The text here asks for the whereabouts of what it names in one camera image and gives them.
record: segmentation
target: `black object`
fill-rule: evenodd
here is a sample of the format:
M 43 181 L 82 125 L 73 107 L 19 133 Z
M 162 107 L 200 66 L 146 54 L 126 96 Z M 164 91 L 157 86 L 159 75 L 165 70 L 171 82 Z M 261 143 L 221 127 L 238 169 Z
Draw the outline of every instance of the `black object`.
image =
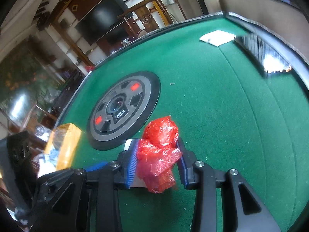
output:
M 293 225 L 288 229 L 288 232 L 307 232 L 309 228 L 309 202 L 293 223 Z
M 191 232 L 217 231 L 217 194 L 221 189 L 224 232 L 280 232 L 264 203 L 236 169 L 215 170 L 177 141 L 183 153 L 177 161 L 181 183 L 196 189 Z
M 28 132 L 0 140 L 0 168 L 4 183 L 17 207 L 17 217 L 25 217 L 32 208 L 36 175 L 31 166 Z
M 27 143 L 27 136 L 22 134 L 11 136 L 13 147 Z M 6 146 L 4 142 L 1 145 L 2 152 L 12 151 L 11 145 Z M 237 170 L 214 170 L 186 150 L 181 138 L 177 145 L 183 152 L 177 161 L 181 182 L 187 190 L 196 190 L 191 232 L 217 231 L 216 188 L 222 191 L 224 232 L 280 231 L 263 202 Z M 122 151 L 117 160 L 99 170 L 65 169 L 38 178 L 32 208 L 23 217 L 31 227 L 30 232 L 88 232 L 92 203 L 96 205 L 95 231 L 121 232 L 118 189 L 128 189 L 126 175 L 132 151 Z M 7 157 L 1 163 L 10 168 L 15 162 Z M 27 164 L 23 169 L 29 171 L 31 166 Z M 15 185 L 12 181 L 5 182 L 9 189 Z M 25 185 L 17 187 L 17 191 L 10 192 L 12 195 L 27 188 Z M 17 209 L 19 205 L 23 205 L 23 201 L 19 200 Z
M 256 34 L 239 36 L 234 39 L 259 64 L 264 75 L 289 72 L 288 63 L 271 45 Z
M 36 14 L 39 14 L 39 13 L 43 12 L 44 10 L 45 10 L 44 7 L 43 7 L 43 8 L 40 8 L 40 9 L 38 9 L 38 10 L 36 11 Z
M 292 64 L 291 74 L 309 98 L 309 66 L 302 53 L 288 42 L 281 40 L 280 37 L 276 37 L 274 32 L 260 25 L 258 22 L 243 18 L 235 13 L 228 13 L 226 18 L 245 28 L 247 31 L 258 35 L 259 38 L 269 43 L 288 63 Z
M 60 95 L 53 102 L 52 111 L 56 117 L 60 115 L 64 107 L 68 104 L 73 94 L 83 81 L 84 77 L 84 74 L 79 70 L 75 70 L 70 75 L 63 89 L 61 90 Z
M 49 4 L 49 1 L 41 2 L 40 5 L 39 5 L 39 8 L 40 7 L 44 7 L 44 6 L 48 5 L 48 4 Z
M 76 25 L 78 32 L 90 44 L 94 44 L 110 30 L 124 22 L 117 16 L 123 14 L 128 6 L 123 0 L 102 0 Z
M 116 27 L 112 31 L 108 32 L 105 36 L 110 45 L 115 45 L 117 42 L 122 42 L 123 39 L 129 37 L 129 34 L 123 27 Z
M 132 73 L 113 84 L 89 116 L 87 136 L 92 147 L 109 150 L 131 138 L 154 110 L 160 89 L 159 78 L 148 71 Z
M 18 223 L 12 219 L 11 215 L 7 211 L 2 198 L 0 198 L 0 224 L 1 232 L 23 232 L 23 230 L 18 226 Z
M 39 31 L 43 31 L 45 28 L 47 28 L 49 26 L 49 16 L 50 16 L 50 12 L 46 11 L 44 13 L 40 13 L 37 14 L 40 15 L 38 21 L 37 21 L 37 28 Z

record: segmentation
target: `red light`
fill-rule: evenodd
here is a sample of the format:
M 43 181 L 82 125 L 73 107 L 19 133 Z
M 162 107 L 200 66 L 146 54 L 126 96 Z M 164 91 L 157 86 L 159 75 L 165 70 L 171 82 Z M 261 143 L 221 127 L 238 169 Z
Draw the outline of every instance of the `red light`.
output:
M 98 116 L 96 119 L 95 119 L 95 124 L 98 125 L 102 122 L 102 116 Z
M 131 90 L 136 90 L 137 88 L 139 88 L 139 83 L 135 83 L 131 86 Z

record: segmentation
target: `crumpled red plastic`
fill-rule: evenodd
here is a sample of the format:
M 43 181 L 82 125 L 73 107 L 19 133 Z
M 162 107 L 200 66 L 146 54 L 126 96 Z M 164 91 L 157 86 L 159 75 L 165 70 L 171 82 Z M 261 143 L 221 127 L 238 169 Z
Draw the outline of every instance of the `crumpled red plastic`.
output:
M 86 71 L 89 73 L 90 71 L 93 71 L 95 69 L 94 66 L 85 66 Z
M 176 184 L 171 171 L 182 152 L 176 148 L 178 128 L 171 117 L 150 122 L 139 140 L 136 174 L 152 193 L 162 193 Z
M 143 139 L 160 148 L 175 148 L 178 136 L 178 127 L 170 116 L 151 121 L 143 133 Z

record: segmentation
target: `wooden chair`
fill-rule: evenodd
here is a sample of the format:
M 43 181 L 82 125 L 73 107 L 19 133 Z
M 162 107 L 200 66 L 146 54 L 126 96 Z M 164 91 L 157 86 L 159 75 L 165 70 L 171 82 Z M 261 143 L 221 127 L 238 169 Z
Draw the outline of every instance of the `wooden chair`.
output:
M 130 12 L 135 12 L 135 14 L 138 16 L 138 18 L 140 19 L 140 21 L 142 22 L 142 24 L 144 25 L 147 33 L 154 31 L 156 29 L 159 28 L 157 22 L 154 20 L 151 12 L 149 11 L 149 9 L 146 7 L 147 3 L 150 2 L 154 2 L 156 1 L 157 4 L 160 6 L 160 8 L 162 9 L 164 15 L 166 18 L 170 19 L 168 20 L 171 24 L 173 23 L 169 13 L 166 10 L 166 7 L 163 5 L 161 0 L 144 0 L 139 2 L 138 4 L 132 6 L 131 8 L 129 8 L 128 10 L 126 10 L 122 15 L 119 15 L 118 18 L 123 18 L 126 23 L 129 25 L 130 30 L 132 31 L 132 33 L 138 37 L 138 34 L 136 32 L 134 32 L 133 28 L 130 26 L 130 24 L 128 23 L 127 19 L 126 19 L 126 15 L 129 14 Z

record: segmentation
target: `black tv screen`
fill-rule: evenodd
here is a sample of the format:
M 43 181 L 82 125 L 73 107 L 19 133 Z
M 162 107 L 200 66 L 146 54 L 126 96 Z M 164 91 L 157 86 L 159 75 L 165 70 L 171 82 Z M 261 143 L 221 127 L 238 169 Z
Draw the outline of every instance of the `black tv screen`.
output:
M 111 29 L 124 22 L 118 19 L 128 9 L 123 0 L 102 0 L 75 26 L 83 38 L 90 44 L 94 44 Z

